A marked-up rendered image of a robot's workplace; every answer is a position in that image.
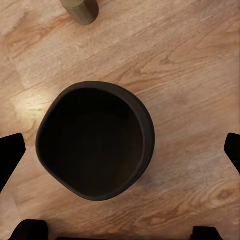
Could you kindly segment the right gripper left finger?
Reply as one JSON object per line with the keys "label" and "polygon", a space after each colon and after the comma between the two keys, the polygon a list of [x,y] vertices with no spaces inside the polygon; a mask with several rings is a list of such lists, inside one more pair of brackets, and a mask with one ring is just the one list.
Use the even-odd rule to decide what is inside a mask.
{"label": "right gripper left finger", "polygon": [[26,152],[21,133],[0,138],[0,193]]}

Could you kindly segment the pillar candle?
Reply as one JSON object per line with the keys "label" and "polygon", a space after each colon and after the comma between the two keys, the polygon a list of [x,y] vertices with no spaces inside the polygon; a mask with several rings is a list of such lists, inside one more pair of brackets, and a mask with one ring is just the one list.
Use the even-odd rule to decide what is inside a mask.
{"label": "pillar candle", "polygon": [[99,16],[97,0],[59,0],[66,11],[79,25],[90,25]]}

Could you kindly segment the cauldron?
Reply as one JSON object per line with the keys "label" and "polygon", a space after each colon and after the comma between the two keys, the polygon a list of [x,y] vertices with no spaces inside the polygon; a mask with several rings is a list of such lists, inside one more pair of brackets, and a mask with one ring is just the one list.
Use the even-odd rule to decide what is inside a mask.
{"label": "cauldron", "polygon": [[43,167],[89,201],[118,197],[147,170],[156,132],[143,102],[104,81],[66,88],[44,116],[35,140]]}

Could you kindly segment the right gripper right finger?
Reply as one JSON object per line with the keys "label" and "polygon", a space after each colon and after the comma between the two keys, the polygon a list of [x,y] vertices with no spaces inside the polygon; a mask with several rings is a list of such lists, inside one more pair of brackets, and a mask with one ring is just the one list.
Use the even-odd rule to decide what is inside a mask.
{"label": "right gripper right finger", "polygon": [[228,133],[224,151],[240,173],[240,135]]}

